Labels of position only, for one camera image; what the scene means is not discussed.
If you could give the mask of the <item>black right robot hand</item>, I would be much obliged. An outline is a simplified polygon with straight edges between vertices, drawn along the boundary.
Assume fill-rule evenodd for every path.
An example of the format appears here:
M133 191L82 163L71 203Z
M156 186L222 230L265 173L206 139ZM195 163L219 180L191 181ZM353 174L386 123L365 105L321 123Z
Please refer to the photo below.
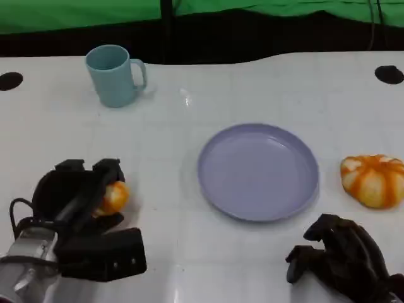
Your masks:
M322 214L303 237L322 242L324 249L295 246L285 259L289 283L310 272L352 302L403 302L403 275L389 274L379 246L362 226Z

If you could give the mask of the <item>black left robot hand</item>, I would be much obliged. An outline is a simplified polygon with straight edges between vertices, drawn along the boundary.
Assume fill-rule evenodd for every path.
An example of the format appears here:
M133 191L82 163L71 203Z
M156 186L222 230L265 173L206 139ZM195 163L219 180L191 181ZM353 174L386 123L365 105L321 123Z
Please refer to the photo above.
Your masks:
M32 203L35 217L60 225L68 234L103 234L118 226L124 216L97 215L107 186L124 181L118 158L103 158L91 170L83 159L67 159L41 178Z

